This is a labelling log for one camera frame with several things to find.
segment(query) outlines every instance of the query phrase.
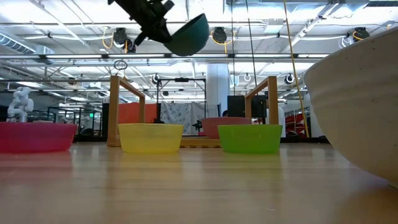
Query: wooden surface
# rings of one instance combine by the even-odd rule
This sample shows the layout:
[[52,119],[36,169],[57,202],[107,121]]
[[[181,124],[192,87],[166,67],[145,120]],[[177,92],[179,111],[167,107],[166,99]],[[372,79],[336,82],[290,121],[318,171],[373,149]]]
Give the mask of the wooden surface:
[[398,223],[398,190],[386,180],[329,145],[281,148],[159,155],[75,144],[0,154],[1,223]]
[[252,98],[268,86],[269,97],[269,124],[279,124],[278,115],[278,86],[276,77],[269,76],[256,87],[254,87],[244,97],[245,117],[251,119],[251,100]]
[[180,147],[220,147],[219,139],[208,139],[206,137],[198,138],[185,138],[181,139]]
[[126,79],[116,75],[111,76],[107,140],[109,147],[120,147],[118,134],[120,86],[139,97],[139,122],[145,123],[145,95],[128,83]]

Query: bowl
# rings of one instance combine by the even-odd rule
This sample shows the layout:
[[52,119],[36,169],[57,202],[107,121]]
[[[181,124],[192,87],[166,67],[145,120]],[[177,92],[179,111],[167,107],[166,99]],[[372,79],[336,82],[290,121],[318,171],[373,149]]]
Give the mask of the bowl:
[[207,138],[219,139],[218,134],[219,125],[234,125],[234,124],[251,124],[249,118],[234,118],[234,117],[224,117],[224,118],[204,118],[201,121],[203,126],[203,132]]
[[0,123],[0,152],[35,153],[67,151],[77,126],[55,123]]
[[361,40],[305,75],[322,131],[347,160],[398,182],[398,29]]
[[220,125],[218,132],[224,152],[272,154],[279,152],[282,125]]
[[178,56],[191,56],[201,50],[209,39],[209,23],[200,14],[172,35],[172,41],[164,46]]
[[122,150],[129,153],[171,153],[180,149],[183,125],[119,124]]

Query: wooden post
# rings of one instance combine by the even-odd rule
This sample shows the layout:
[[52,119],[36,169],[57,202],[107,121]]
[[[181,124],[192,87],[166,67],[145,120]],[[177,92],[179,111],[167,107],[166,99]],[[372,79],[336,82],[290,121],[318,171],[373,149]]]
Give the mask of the wooden post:
[[145,97],[139,98],[139,122],[145,123]]
[[279,124],[278,87],[276,77],[267,77],[244,97],[245,117],[251,118],[251,99],[268,86],[269,124]]
[[246,118],[251,119],[251,98],[244,99],[244,115]]
[[109,118],[108,118],[108,142],[109,147],[120,147],[118,132],[119,123],[119,89],[123,86],[131,93],[139,97],[139,122],[145,123],[145,95],[134,88],[126,79],[119,76],[111,77],[111,89],[109,96]]
[[108,117],[108,142],[109,147],[119,147],[118,138],[119,123],[119,77],[111,77],[111,89],[109,96],[109,117]]
[[269,124],[279,124],[276,77],[268,77]]

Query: green bowl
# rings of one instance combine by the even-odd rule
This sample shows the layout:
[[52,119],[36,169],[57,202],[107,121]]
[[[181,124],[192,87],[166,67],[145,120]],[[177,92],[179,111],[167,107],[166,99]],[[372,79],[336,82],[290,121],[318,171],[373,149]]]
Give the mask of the green bowl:
[[219,125],[218,134],[224,152],[272,154],[279,152],[282,125]]
[[165,47],[178,56],[191,56],[201,50],[209,39],[209,23],[204,14],[196,16],[172,35]]

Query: pink bowl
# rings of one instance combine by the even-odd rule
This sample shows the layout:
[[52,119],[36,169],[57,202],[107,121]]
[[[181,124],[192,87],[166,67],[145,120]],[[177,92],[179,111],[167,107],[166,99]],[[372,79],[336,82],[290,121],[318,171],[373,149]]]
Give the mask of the pink bowl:
[[251,124],[249,118],[234,118],[234,117],[224,117],[224,118],[205,118],[201,121],[203,126],[203,132],[205,132],[207,138],[219,139],[218,128],[219,125],[237,125],[237,124]]
[[59,152],[70,148],[76,125],[55,123],[0,123],[1,153]]

